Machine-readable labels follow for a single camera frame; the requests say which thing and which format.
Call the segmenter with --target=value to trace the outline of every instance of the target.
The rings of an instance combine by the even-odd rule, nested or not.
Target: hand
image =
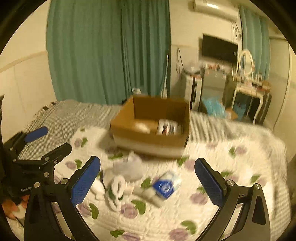
[[[28,205],[28,200],[29,200],[29,196],[30,195],[26,195],[26,196],[22,196],[22,206],[24,208],[27,208]],[[14,211],[18,211],[18,207],[16,206],[16,204],[11,201],[10,199],[6,199],[3,203],[2,203],[2,208],[3,211],[5,213],[5,215],[10,218],[10,219],[14,219],[15,220],[15,216],[12,214],[12,212]]]

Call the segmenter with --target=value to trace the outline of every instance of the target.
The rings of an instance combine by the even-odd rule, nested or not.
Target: blue plastic bag
[[[247,106],[246,104],[236,103],[233,106],[234,112],[237,114],[237,119],[241,120],[246,112]]]
[[[217,99],[215,98],[203,99],[202,102],[207,109],[208,115],[212,115],[220,118],[226,117],[225,107]]]

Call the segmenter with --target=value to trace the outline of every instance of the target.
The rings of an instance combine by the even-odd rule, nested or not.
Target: green curtain
[[[46,47],[58,100],[118,104],[133,87],[158,94],[169,46],[168,0],[51,1]]]
[[[239,7],[242,21],[243,49],[248,49],[255,61],[255,74],[261,73],[268,79],[270,47],[268,25],[265,18],[243,6]]]
[[[149,95],[159,95],[170,53],[169,2],[121,0],[121,4],[125,83]]]

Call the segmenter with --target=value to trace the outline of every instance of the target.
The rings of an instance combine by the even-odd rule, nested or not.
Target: television
[[[202,56],[237,63],[237,44],[210,35],[202,35]]]

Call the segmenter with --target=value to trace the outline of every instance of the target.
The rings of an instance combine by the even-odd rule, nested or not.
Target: bed
[[[113,165],[110,154],[115,148],[109,132],[109,122],[120,106],[85,104],[66,100],[41,109],[25,131],[47,126],[49,133],[27,146],[22,159],[40,158],[59,145],[68,142],[72,153],[56,165],[55,181],[70,177],[90,156],[98,156],[101,169]],[[271,226],[271,240],[277,240],[291,221],[291,207],[285,160],[285,146],[269,130],[249,124],[217,119],[192,112],[190,138],[184,156],[186,161],[158,160],[141,156],[146,173],[135,185],[152,184],[166,170],[173,170],[182,179],[181,187],[161,208],[131,195],[124,199],[120,212],[113,212],[104,199],[95,199],[89,191],[78,210],[100,240],[196,240],[217,211],[201,188],[194,173],[194,160],[204,157],[213,169],[239,185],[263,186]],[[62,214],[54,204],[57,217],[66,236],[72,237],[63,223]],[[226,238],[238,216],[234,213],[222,238]],[[23,228],[9,220],[16,236],[23,240]]]

